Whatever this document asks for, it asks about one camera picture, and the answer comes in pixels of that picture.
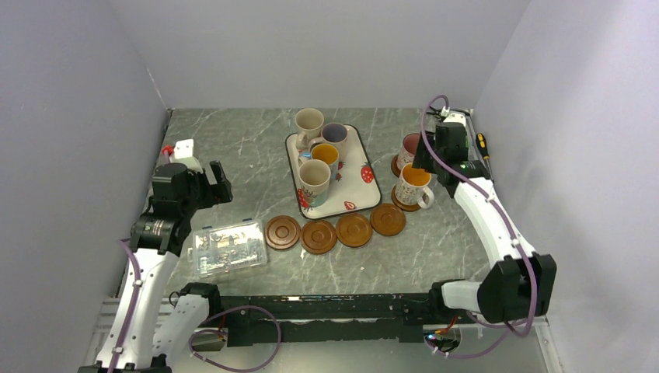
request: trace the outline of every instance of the wooden coaster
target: wooden coaster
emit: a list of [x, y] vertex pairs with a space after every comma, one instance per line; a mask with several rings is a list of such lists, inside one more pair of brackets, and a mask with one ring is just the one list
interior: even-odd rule
[[372, 235], [371, 222], [362, 214], [344, 215], [336, 223], [336, 236], [345, 246], [352, 248], [363, 246]]
[[266, 242], [275, 250], [290, 249], [299, 239], [300, 224], [290, 216], [275, 216], [266, 225]]
[[328, 221], [310, 221], [302, 227], [302, 247], [309, 253], [324, 254], [334, 245], [336, 245], [336, 230]]
[[392, 158], [392, 173], [396, 175], [396, 177], [400, 176], [400, 169], [398, 168], [398, 165], [396, 164], [398, 162], [398, 155], [394, 155]]
[[421, 206], [419, 206], [419, 204], [413, 204], [413, 205], [401, 204], [400, 201], [396, 199], [396, 187], [393, 187], [392, 189], [392, 202], [394, 205], [400, 207], [401, 210], [407, 212], [419, 211], [419, 209], [421, 209]]
[[405, 228], [405, 214], [393, 204], [381, 204], [371, 212], [371, 225], [381, 235], [397, 235]]

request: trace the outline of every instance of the gray marble surface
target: gray marble surface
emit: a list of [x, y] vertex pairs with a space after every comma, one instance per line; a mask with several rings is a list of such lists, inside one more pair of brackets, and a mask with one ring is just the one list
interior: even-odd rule
[[[396, 177], [390, 162], [405, 134], [419, 131], [415, 109], [320, 109], [326, 123], [352, 124], [361, 134], [383, 203], [391, 202]], [[306, 223], [296, 202], [284, 139], [295, 132], [298, 109], [174, 110], [165, 144], [193, 138], [202, 165], [219, 160], [233, 185], [234, 200], [198, 211], [193, 230], [220, 227], [244, 218], [263, 225], [286, 214]], [[396, 237], [374, 233], [359, 249], [340, 242], [323, 256], [305, 253], [298, 243], [278, 252], [268, 249], [268, 264], [210, 277], [194, 275], [187, 249], [167, 293], [191, 281], [217, 284], [223, 295], [369, 294], [426, 292], [433, 282], [450, 278], [482, 280], [487, 258], [482, 243], [462, 209], [435, 180], [435, 205], [406, 213], [407, 226]], [[328, 219], [336, 224], [338, 218]]]

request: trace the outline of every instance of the pink mug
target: pink mug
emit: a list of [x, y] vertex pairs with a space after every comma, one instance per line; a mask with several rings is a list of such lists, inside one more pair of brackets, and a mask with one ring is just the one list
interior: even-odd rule
[[420, 134], [408, 134], [403, 139], [403, 146], [401, 147], [400, 152], [398, 153], [398, 159], [396, 160], [396, 167], [398, 169], [403, 169], [407, 163], [412, 163], [414, 155], [417, 153], [419, 139], [421, 139]]

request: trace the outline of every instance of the white tray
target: white tray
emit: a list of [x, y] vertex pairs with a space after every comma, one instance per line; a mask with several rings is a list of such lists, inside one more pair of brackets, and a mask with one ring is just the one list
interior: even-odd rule
[[286, 152], [288, 163], [293, 176], [295, 194], [298, 196], [298, 206], [302, 216], [309, 220], [319, 220], [349, 214], [352, 212], [368, 210], [378, 206], [382, 202], [382, 194], [378, 187], [378, 181], [373, 173], [373, 180], [365, 181], [361, 177], [362, 167], [371, 167], [371, 162], [366, 156], [364, 145], [357, 128], [346, 124], [348, 129], [348, 153], [344, 162], [339, 164], [337, 179], [329, 183], [329, 196], [327, 201], [318, 207], [309, 207], [300, 199], [300, 175], [298, 172], [299, 151], [295, 147], [297, 134], [290, 134], [286, 138]]

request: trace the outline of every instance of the white wall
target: white wall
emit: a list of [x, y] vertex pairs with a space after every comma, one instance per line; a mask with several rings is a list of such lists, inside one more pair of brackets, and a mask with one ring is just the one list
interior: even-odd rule
[[476, 105], [567, 372], [659, 371], [659, 5], [532, 0]]
[[0, 45], [0, 371], [73, 372], [166, 111], [107, 2], [2, 2]]
[[112, 0], [168, 107], [473, 107], [529, 0]]

